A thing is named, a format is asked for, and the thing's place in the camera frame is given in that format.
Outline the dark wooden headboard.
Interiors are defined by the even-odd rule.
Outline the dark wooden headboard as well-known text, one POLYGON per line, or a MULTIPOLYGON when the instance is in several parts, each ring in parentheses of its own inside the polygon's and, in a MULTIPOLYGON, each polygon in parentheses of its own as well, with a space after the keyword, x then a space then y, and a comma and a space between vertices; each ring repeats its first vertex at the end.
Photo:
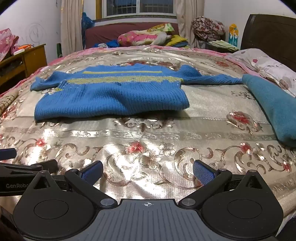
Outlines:
POLYGON ((260 49, 295 71, 295 25, 295 18, 251 14, 244 28, 240 49, 260 49))

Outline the blue plastic bag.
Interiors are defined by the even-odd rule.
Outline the blue plastic bag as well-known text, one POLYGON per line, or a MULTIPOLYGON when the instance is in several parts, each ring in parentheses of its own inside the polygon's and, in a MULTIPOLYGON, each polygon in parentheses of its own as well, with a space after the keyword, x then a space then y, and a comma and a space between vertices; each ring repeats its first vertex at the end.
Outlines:
POLYGON ((89 18, 85 12, 82 13, 82 20, 81 20, 81 32, 82 32, 82 46, 85 48, 86 46, 86 35, 85 32, 89 28, 93 28, 95 25, 95 22, 89 18))

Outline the teal folded blanket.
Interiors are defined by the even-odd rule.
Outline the teal folded blanket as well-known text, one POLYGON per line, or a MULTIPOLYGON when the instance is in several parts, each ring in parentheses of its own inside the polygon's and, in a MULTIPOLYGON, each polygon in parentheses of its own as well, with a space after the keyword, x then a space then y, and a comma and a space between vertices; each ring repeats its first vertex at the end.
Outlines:
POLYGON ((262 107, 279 142, 295 147, 295 98, 263 78, 245 74, 245 84, 262 107))

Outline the pink floral bag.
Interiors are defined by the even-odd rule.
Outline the pink floral bag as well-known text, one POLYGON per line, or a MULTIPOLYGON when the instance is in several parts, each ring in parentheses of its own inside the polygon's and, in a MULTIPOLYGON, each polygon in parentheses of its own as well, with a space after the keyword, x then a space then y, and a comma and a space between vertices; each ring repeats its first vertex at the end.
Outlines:
POLYGON ((16 51, 19 37, 13 35, 9 28, 1 30, 0 37, 0 61, 3 61, 16 51))

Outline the barred window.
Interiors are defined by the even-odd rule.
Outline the barred window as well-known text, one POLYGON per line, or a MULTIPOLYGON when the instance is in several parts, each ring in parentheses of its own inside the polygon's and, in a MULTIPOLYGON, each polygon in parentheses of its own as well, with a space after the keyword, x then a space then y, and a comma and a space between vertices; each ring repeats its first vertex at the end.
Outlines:
POLYGON ((173 0, 109 0, 95 2, 95 20, 124 16, 176 16, 173 0))

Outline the floral cloth bundle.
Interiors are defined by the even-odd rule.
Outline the floral cloth bundle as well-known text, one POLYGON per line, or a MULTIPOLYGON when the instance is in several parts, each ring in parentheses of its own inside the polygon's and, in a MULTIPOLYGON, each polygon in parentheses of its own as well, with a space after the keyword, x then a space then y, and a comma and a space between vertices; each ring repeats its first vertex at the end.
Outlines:
POLYGON ((225 27, 221 22, 205 16, 195 18, 191 27, 194 35, 206 42, 221 40, 225 35, 225 27))

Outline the beige curtain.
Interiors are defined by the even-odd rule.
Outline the beige curtain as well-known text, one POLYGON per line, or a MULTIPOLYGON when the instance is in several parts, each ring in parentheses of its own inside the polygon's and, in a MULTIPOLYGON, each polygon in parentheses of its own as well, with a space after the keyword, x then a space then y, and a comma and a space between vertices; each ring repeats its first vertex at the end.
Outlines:
POLYGON ((204 15, 204 0, 175 0, 179 35, 188 40, 191 48, 199 48, 191 23, 195 18, 204 15))
POLYGON ((83 49, 82 0, 61 1, 61 47, 63 57, 83 49))

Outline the floral white pillow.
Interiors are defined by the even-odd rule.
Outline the floral white pillow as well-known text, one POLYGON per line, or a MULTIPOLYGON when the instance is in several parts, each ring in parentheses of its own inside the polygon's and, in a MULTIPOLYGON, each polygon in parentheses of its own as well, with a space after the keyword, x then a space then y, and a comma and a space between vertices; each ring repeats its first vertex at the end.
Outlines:
POLYGON ((273 81, 286 93, 295 97, 295 72, 269 57, 260 49, 239 50, 226 56, 228 60, 243 63, 261 77, 273 81))

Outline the left beige curtain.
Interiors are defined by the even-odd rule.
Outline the left beige curtain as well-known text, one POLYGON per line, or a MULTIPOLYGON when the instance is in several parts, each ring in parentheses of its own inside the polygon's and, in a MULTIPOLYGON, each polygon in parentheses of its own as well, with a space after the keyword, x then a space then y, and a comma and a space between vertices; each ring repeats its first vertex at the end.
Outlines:
POLYGON ((82 0, 61 1, 61 47, 63 57, 83 49, 82 0))

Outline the green bottle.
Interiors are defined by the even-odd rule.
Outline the green bottle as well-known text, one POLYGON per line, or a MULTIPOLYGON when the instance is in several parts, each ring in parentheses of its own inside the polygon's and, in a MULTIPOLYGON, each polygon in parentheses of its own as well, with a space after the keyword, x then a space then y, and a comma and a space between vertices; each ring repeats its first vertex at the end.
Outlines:
POLYGON ((58 58, 61 58, 63 55, 62 55, 62 47, 61 47, 61 43, 57 43, 56 44, 56 49, 57 49, 57 57, 58 58))

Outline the blue clothes on sofa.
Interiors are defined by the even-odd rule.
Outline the blue clothes on sofa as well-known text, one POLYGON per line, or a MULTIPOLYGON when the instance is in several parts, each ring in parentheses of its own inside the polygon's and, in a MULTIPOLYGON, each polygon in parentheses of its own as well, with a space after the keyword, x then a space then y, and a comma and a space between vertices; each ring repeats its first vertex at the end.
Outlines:
POLYGON ((117 40, 111 40, 107 43, 94 44, 93 48, 117 48, 119 46, 120 45, 117 40))

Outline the maroon sofa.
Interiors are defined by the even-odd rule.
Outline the maroon sofa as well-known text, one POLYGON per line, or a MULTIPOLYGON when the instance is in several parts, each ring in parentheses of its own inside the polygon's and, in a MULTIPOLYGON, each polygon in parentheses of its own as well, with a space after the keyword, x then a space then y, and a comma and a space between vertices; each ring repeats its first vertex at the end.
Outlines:
POLYGON ((117 41, 121 47, 159 45, 172 46, 179 34, 178 25, 171 23, 117 23, 86 30, 86 48, 117 41))

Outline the pink floral quilt bundle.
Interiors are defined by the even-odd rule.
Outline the pink floral quilt bundle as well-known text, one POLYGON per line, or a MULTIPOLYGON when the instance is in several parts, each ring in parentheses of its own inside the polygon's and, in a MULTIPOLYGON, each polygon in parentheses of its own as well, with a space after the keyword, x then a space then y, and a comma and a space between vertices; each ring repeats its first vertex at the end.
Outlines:
POLYGON ((171 39, 171 34, 175 31, 170 23, 162 23, 147 30, 129 31, 121 34, 117 41, 121 47, 157 45, 162 46, 171 39))

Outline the yellow folded cloth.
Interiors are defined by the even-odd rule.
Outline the yellow folded cloth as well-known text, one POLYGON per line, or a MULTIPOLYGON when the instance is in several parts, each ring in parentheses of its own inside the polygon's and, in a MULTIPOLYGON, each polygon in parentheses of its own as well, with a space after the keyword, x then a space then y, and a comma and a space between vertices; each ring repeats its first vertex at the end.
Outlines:
POLYGON ((165 46, 169 47, 185 47, 188 45, 188 39, 181 37, 180 35, 172 35, 171 39, 166 42, 165 46))

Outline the checked beige pillow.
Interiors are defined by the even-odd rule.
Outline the checked beige pillow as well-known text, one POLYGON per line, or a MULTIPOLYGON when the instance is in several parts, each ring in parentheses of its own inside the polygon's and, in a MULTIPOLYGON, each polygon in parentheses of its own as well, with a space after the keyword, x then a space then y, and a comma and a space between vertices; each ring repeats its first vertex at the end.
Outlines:
POLYGON ((0 115, 11 105, 11 103, 18 97, 19 91, 12 90, 9 93, 6 93, 0 100, 0 115))

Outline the wooden side desk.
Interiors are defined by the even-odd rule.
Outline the wooden side desk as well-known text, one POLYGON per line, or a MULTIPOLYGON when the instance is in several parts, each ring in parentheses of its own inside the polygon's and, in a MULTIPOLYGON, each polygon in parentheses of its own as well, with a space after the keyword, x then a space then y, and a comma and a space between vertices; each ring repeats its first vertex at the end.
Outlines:
POLYGON ((47 65, 45 45, 27 49, 1 61, 1 94, 47 65))

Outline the right beige curtain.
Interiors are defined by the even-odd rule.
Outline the right beige curtain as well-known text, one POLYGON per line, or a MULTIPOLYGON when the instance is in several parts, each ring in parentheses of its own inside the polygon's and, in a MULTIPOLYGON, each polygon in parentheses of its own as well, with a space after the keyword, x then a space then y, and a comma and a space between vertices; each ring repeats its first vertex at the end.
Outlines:
POLYGON ((175 0, 179 35, 188 40, 191 48, 199 48, 191 23, 195 18, 204 15, 204 0, 175 0))

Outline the blue knit sweater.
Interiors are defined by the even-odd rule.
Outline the blue knit sweater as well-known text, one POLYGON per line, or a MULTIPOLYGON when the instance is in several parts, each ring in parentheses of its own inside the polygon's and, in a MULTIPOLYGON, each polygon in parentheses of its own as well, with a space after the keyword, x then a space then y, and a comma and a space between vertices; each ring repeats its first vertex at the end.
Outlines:
POLYGON ((76 73, 55 71, 47 79, 37 77, 30 90, 53 89, 36 104, 37 121, 51 118, 90 118, 99 115, 187 109, 190 104, 181 86, 231 85, 241 79, 219 74, 205 76, 189 65, 178 71, 164 66, 135 64, 98 65, 76 73))

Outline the floral satin bedspread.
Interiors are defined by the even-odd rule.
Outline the floral satin bedspread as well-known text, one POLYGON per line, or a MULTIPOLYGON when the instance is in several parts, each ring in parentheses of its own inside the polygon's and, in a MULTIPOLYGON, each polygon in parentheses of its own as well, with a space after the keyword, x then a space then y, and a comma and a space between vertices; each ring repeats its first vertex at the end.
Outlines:
POLYGON ((30 91, 37 77, 68 74, 96 65, 190 65, 203 75, 240 78, 250 69, 241 60, 213 51, 158 47, 92 48, 57 59, 22 81, 14 102, 1 115, 1 148, 15 148, 12 164, 55 159, 59 174, 99 160, 104 165, 95 187, 122 198, 180 200, 201 186, 192 172, 199 159, 234 174, 257 170, 285 216, 295 216, 295 149, 279 143, 263 110, 244 85, 182 86, 190 107, 180 113, 93 119, 34 120, 45 95, 30 91))

